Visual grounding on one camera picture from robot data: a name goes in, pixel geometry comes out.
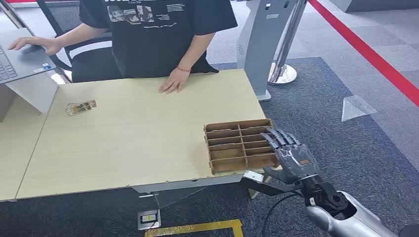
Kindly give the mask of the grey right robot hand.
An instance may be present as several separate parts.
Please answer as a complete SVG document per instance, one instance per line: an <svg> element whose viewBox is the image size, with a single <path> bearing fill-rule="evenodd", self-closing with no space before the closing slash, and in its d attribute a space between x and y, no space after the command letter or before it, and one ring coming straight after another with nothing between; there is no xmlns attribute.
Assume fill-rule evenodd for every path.
<svg viewBox="0 0 419 237"><path fill-rule="evenodd" d="M318 164L310 149L293 134L278 128L267 128L260 135L268 142L282 168L274 170L265 166L265 174L287 185L318 174Z"/></svg>

